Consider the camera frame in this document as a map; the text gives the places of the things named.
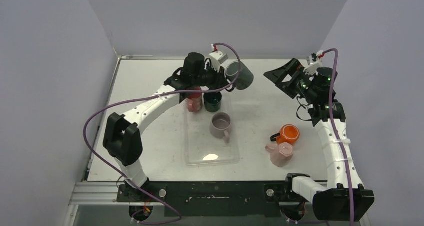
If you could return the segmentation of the dark green mug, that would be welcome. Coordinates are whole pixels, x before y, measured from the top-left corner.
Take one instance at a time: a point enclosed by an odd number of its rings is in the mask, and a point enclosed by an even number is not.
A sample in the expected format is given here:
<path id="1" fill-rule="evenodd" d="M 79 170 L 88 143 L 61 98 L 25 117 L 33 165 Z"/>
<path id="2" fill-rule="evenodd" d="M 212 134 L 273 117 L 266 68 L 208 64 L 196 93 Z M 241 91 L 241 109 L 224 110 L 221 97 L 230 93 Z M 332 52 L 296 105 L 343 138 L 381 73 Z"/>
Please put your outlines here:
<path id="1" fill-rule="evenodd" d="M 208 112 L 217 112 L 221 108 L 221 92 L 210 92 L 203 95 L 204 107 Z"/>

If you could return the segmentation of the pink ghost pattern mug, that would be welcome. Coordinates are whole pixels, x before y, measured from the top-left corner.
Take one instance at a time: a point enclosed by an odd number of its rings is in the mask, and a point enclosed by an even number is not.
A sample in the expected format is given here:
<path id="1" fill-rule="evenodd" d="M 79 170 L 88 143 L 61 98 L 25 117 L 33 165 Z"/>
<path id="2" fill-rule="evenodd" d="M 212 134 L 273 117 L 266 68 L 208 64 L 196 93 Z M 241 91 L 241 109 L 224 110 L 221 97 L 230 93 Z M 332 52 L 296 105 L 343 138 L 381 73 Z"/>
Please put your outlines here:
<path id="1" fill-rule="evenodd" d="M 190 93 L 185 101 L 189 112 L 198 112 L 203 108 L 203 94 L 201 92 Z"/>

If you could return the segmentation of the grey mug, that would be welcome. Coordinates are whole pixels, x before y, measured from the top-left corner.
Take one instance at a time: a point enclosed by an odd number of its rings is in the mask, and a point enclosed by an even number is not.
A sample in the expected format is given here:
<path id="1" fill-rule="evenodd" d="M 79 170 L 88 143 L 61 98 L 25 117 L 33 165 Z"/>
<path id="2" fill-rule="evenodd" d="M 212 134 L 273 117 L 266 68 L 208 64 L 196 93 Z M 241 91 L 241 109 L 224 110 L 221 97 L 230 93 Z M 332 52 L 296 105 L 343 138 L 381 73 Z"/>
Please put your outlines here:
<path id="1" fill-rule="evenodd" d="M 254 81 L 254 74 L 243 62 L 239 61 L 232 62 L 225 69 L 225 75 L 230 81 L 235 81 L 234 86 L 237 90 L 247 89 Z"/>

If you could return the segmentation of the lilac mug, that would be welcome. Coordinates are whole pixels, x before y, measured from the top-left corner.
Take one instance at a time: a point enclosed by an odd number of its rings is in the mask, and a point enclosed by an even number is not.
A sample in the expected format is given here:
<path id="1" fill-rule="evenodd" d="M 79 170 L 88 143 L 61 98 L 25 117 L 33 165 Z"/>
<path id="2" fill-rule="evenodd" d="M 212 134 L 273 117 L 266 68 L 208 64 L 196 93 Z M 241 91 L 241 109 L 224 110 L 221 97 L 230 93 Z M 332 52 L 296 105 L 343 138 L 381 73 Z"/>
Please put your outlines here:
<path id="1" fill-rule="evenodd" d="M 216 138 L 223 139 L 226 143 L 230 142 L 230 134 L 232 132 L 232 120 L 229 114 L 219 112 L 213 115 L 209 132 Z"/>

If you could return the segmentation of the orange mug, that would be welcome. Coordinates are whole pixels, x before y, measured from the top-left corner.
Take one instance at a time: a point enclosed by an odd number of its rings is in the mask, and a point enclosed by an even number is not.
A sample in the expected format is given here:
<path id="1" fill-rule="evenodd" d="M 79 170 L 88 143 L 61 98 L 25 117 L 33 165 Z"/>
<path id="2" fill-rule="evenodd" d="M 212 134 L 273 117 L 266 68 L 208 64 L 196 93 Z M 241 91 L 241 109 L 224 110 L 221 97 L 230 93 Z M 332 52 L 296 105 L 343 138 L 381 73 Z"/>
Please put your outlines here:
<path id="1" fill-rule="evenodd" d="M 289 143 L 294 144 L 300 137 L 300 130 L 293 124 L 285 124 L 281 127 L 278 133 L 270 136 L 272 142 L 278 144 Z"/>

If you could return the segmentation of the pale pink faceted mug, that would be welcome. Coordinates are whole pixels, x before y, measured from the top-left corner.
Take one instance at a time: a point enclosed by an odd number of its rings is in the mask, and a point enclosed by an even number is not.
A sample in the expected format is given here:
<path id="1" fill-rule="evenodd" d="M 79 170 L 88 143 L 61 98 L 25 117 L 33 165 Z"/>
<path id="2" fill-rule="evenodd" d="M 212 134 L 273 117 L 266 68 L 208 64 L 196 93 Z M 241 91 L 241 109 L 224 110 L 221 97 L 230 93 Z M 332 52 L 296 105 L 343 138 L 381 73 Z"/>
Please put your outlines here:
<path id="1" fill-rule="evenodd" d="M 265 149 L 270 152 L 271 162 L 278 167 L 286 165 L 294 155 L 293 145 L 287 142 L 268 143 Z"/>

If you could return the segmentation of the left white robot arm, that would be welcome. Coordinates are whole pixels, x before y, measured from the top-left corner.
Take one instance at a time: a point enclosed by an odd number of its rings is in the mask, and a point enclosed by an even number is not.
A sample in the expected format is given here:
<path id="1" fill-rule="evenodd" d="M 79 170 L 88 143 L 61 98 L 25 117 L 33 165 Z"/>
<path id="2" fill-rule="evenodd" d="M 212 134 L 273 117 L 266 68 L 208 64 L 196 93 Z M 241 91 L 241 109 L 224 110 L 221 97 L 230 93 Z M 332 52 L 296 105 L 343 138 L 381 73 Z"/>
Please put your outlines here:
<path id="1" fill-rule="evenodd" d="M 149 179 L 140 161 L 143 131 L 161 114 L 183 102 L 194 90 L 226 87 L 229 81 L 222 64 L 227 59 L 228 55 L 219 50 L 208 57 L 191 52 L 184 59 L 183 66 L 167 78 L 148 100 L 125 113 L 109 115 L 103 146 L 118 162 L 126 182 L 131 185 L 129 194 L 136 201 L 144 201 L 149 196 L 149 187 L 145 184 Z"/>

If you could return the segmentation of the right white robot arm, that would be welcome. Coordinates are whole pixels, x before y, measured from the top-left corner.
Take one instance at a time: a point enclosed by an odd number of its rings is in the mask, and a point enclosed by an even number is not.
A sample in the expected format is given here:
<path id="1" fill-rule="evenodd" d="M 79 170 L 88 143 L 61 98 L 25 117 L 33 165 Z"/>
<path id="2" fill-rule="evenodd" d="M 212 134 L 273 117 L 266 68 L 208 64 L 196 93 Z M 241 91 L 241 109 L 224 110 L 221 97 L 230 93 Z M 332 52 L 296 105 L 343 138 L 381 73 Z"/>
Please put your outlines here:
<path id="1" fill-rule="evenodd" d="M 346 114 L 335 99 L 337 74 L 319 61 L 304 66 L 293 58 L 263 75 L 290 98 L 306 100 L 326 163 L 326 186 L 307 174 L 289 173 L 282 190 L 284 197 L 294 201 L 301 196 L 311 202 L 316 218 L 321 221 L 358 222 L 374 203 L 375 195 L 365 188 L 350 152 Z"/>

